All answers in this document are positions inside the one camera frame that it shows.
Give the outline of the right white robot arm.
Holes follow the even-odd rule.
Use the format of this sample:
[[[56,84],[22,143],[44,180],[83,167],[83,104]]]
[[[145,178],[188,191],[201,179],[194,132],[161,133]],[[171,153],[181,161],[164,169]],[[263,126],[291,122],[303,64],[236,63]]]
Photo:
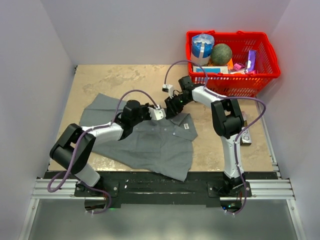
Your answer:
[[[211,109],[213,129],[220,136],[224,156],[222,180],[214,190],[220,196],[233,197],[245,182],[238,136],[244,127],[244,119],[239,103],[236,99],[207,89],[201,83],[193,83],[189,76],[182,77],[178,83],[181,88],[178,94],[174,93],[173,85],[162,85],[162,91],[169,95],[164,100],[166,118],[177,116],[191,102],[201,103]]]

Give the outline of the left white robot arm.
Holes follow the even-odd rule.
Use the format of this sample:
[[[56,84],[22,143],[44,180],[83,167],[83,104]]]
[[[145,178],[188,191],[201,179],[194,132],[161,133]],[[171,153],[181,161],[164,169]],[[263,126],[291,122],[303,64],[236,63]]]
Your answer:
[[[128,137],[133,128],[143,121],[159,121],[166,116],[160,105],[141,105],[137,100],[128,101],[122,112],[116,112],[112,121],[95,126],[79,126],[72,123],[67,126],[49,152],[52,160],[66,169],[61,182],[54,188],[52,184],[61,176],[58,173],[47,186],[50,193],[59,190],[74,175],[86,186],[92,196],[106,192],[103,177],[88,163],[89,156],[95,145],[110,141],[121,141]]]

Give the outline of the grey button shirt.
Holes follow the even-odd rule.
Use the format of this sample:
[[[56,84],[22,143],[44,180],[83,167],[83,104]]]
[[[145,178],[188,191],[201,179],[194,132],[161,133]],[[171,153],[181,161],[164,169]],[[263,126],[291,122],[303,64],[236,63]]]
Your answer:
[[[143,121],[125,139],[99,143],[92,151],[132,169],[149,170],[183,182],[192,166],[192,142],[197,136],[191,115],[180,113],[172,119]]]

